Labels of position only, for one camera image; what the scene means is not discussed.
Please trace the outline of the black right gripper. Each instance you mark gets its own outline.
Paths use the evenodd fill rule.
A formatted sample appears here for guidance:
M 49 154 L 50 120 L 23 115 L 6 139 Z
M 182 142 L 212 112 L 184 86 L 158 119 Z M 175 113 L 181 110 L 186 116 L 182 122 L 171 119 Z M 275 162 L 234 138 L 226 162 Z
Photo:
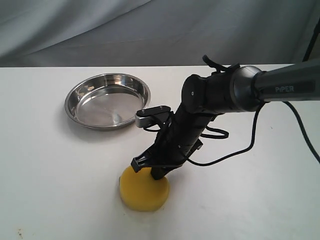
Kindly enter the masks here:
M 161 129 L 154 144 L 145 151 L 147 157 L 134 157 L 130 164 L 135 173 L 143 168 L 151 168 L 150 174 L 156 181 L 185 163 L 185 157 L 206 126 L 217 117 L 216 114 L 207 112 L 189 113 L 182 105 L 179 105 L 175 113 L 171 113 L 168 106 L 144 110 L 145 117 L 157 117 L 161 113 L 168 113 L 170 124 Z

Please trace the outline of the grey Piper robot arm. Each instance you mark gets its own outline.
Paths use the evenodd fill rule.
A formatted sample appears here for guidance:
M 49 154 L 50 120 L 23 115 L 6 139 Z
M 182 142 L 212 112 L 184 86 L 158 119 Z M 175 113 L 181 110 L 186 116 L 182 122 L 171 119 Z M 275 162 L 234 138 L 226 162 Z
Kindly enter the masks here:
M 238 64 L 224 67 L 210 63 L 215 71 L 208 77 L 193 74 L 181 90 L 176 111 L 157 106 L 137 111 L 136 125 L 146 131 L 158 126 L 154 143 L 132 159 L 135 172 L 151 169 L 159 180 L 190 160 L 202 147 L 200 137 L 210 122 L 226 113 L 258 114 L 269 102 L 317 101 L 320 98 L 320 64 L 307 61 L 287 67 L 262 71 Z

